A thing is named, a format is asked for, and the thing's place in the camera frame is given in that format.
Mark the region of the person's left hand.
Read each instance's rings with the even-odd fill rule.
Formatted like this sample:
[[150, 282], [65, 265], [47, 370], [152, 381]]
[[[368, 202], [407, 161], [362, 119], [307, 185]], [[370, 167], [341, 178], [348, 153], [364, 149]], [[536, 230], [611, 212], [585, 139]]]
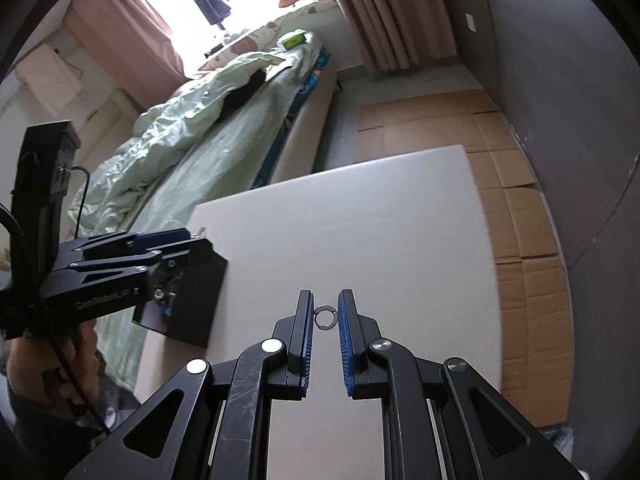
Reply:
[[[63, 356], [91, 401], [98, 398], [100, 390], [101, 363], [96, 355], [97, 344], [96, 320], [78, 325], [72, 336], [61, 344]], [[8, 379], [13, 392], [20, 398], [50, 408], [54, 397], [47, 393], [42, 373], [61, 367], [50, 344], [28, 337], [11, 340]]]

